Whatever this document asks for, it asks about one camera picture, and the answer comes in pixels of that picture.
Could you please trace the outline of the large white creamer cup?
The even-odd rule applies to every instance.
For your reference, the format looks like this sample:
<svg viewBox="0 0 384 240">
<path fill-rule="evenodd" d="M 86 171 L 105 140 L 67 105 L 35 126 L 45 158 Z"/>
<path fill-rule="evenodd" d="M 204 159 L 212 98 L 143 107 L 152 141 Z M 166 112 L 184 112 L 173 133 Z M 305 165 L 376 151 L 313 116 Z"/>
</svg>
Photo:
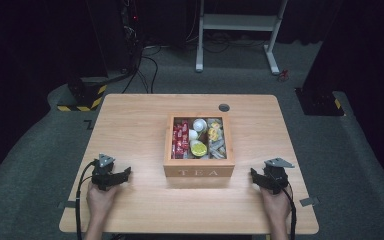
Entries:
<svg viewBox="0 0 384 240">
<path fill-rule="evenodd" d="M 205 132 L 207 130 L 207 122 L 202 118 L 195 119 L 193 129 L 198 133 Z"/>
</svg>

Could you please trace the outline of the pile of yellow packets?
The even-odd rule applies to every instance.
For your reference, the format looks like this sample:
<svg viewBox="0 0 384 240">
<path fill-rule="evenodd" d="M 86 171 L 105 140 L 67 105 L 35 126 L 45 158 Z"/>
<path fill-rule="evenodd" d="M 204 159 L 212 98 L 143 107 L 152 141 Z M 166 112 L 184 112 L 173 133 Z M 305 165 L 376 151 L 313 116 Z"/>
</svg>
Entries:
<svg viewBox="0 0 384 240">
<path fill-rule="evenodd" d="M 209 125 L 208 138 L 211 141 L 217 141 L 221 138 L 222 136 L 221 127 L 222 127 L 222 124 L 217 121 L 214 121 Z"/>
</svg>

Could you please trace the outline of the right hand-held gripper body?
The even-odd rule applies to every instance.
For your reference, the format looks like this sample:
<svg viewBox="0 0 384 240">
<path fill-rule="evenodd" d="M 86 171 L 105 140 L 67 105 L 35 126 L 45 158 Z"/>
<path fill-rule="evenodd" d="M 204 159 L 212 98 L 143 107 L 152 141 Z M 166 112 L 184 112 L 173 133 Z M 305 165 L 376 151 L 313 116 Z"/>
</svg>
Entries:
<svg viewBox="0 0 384 240">
<path fill-rule="evenodd" d="M 282 158 L 274 158 L 265 161 L 264 176 L 269 180 L 268 189 L 273 194 L 279 194 L 289 184 L 286 168 L 294 168 L 294 165 Z"/>
</svg>

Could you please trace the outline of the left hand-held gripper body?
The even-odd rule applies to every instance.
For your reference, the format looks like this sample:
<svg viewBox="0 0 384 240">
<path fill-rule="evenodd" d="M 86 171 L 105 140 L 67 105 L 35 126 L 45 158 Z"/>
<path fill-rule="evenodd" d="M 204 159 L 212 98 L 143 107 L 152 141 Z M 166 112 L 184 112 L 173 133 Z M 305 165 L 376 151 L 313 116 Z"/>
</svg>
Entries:
<svg viewBox="0 0 384 240">
<path fill-rule="evenodd" d="M 117 185 L 116 176 L 112 173 L 115 158 L 100 153 L 94 161 L 92 171 L 92 183 L 98 186 L 99 190 L 107 191 L 110 187 Z"/>
</svg>

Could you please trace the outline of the black yellow striped stand base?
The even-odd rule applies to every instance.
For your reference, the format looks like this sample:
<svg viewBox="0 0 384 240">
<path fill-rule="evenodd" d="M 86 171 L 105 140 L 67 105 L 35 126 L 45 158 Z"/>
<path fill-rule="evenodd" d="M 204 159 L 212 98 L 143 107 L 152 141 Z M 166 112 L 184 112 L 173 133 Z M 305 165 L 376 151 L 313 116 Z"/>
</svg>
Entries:
<svg viewBox="0 0 384 240">
<path fill-rule="evenodd" d="M 88 83 L 78 79 L 67 84 L 57 109 L 59 111 L 94 111 L 102 101 L 107 86 L 102 83 Z"/>
</svg>

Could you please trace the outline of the white metal stand frame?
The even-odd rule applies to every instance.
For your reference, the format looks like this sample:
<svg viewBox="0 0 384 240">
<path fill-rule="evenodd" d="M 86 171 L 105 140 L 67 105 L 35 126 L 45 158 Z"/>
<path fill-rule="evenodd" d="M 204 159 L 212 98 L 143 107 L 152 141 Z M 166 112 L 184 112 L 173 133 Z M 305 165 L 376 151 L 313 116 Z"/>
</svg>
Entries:
<svg viewBox="0 0 384 240">
<path fill-rule="evenodd" d="M 205 0 L 200 0 L 198 44 L 196 53 L 195 71 L 202 72 L 204 69 L 203 38 L 205 30 L 237 30 L 270 32 L 270 41 L 263 46 L 271 73 L 281 73 L 273 54 L 273 48 L 283 21 L 288 0 L 281 0 L 278 13 L 273 16 L 259 15 L 232 15 L 232 14 L 208 14 L 205 12 Z"/>
</svg>

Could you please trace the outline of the pile of grey packets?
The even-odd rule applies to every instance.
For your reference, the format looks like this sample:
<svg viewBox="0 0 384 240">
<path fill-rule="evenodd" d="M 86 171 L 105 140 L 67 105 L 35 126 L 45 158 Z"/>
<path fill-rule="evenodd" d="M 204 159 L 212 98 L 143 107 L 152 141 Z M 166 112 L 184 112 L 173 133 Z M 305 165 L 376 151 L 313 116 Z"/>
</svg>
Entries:
<svg viewBox="0 0 384 240">
<path fill-rule="evenodd" d="M 225 139 L 220 135 L 210 135 L 208 137 L 209 154 L 211 159 L 225 159 L 227 157 Z"/>
</svg>

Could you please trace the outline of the row of red packets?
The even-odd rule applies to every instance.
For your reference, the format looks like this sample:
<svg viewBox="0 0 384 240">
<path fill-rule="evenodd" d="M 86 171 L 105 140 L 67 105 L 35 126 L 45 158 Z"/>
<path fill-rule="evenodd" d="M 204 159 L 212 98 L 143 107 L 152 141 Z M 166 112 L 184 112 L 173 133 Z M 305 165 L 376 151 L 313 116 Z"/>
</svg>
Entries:
<svg viewBox="0 0 384 240">
<path fill-rule="evenodd" d="M 175 118 L 172 131 L 172 158 L 187 159 L 189 154 L 189 123 Z"/>
</svg>

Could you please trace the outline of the black stand base yellow mark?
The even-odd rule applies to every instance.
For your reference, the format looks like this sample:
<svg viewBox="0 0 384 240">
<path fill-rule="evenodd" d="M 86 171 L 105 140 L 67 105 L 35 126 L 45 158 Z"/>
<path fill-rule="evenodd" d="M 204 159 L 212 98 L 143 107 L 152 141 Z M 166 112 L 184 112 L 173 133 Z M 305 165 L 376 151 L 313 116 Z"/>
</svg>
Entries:
<svg viewBox="0 0 384 240">
<path fill-rule="evenodd" d="M 312 90 L 296 88 L 295 94 L 305 115 L 343 116 L 344 110 L 339 100 L 332 94 L 320 94 Z"/>
</svg>

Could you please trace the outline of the person's right hand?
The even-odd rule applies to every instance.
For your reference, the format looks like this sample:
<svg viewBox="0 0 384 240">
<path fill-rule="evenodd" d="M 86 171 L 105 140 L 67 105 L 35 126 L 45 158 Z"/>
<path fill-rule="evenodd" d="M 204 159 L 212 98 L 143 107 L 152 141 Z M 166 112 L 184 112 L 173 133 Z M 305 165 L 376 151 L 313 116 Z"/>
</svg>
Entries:
<svg viewBox="0 0 384 240">
<path fill-rule="evenodd" d="M 272 194 L 269 190 L 261 188 L 263 205 L 266 215 L 271 223 L 285 223 L 291 212 L 290 201 L 285 193 Z"/>
</svg>

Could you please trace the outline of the person's left hand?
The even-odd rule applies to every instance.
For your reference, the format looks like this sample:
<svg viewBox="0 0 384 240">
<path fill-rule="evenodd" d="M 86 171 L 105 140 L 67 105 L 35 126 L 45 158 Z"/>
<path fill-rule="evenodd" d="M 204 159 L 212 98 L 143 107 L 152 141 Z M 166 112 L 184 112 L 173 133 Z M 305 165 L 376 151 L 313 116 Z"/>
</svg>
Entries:
<svg viewBox="0 0 384 240">
<path fill-rule="evenodd" d="M 87 203 L 90 216 L 93 220 L 103 220 L 108 216 L 118 190 L 118 187 L 111 187 L 109 190 L 100 190 L 97 185 L 89 183 Z"/>
</svg>

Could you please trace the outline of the yellow lidded small cup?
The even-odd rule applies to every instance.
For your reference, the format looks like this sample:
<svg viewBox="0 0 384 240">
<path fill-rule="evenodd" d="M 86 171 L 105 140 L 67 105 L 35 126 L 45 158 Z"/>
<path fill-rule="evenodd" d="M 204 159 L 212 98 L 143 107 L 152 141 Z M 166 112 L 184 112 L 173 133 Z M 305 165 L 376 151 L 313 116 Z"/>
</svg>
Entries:
<svg viewBox="0 0 384 240">
<path fill-rule="evenodd" d="M 192 140 L 190 142 L 190 151 L 195 157 L 203 157 L 207 154 L 207 146 L 199 140 Z"/>
</svg>

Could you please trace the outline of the wooden tea box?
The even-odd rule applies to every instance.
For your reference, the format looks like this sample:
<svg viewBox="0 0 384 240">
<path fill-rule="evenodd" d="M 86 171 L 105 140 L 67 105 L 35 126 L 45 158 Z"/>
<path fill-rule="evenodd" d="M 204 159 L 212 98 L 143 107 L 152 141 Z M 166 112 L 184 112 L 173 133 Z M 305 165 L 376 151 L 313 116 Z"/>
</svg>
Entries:
<svg viewBox="0 0 384 240">
<path fill-rule="evenodd" d="M 174 119 L 186 119 L 189 123 L 189 130 L 193 129 L 193 122 L 195 119 L 202 118 L 207 122 L 207 130 L 198 133 L 199 141 L 207 146 L 207 154 L 203 157 L 195 157 L 190 151 L 189 140 L 189 154 L 187 159 L 173 159 L 172 158 L 172 131 L 174 126 Z M 222 124 L 221 133 L 225 139 L 225 147 L 227 157 L 225 159 L 211 159 L 209 154 L 209 139 L 208 129 L 209 125 L 217 121 Z M 233 145 L 230 134 L 229 116 L 226 113 L 173 113 L 168 117 L 166 128 L 166 143 L 165 143 L 165 156 L 164 156 L 164 171 L 167 177 L 230 177 L 235 167 L 235 159 L 233 154 Z"/>
</svg>

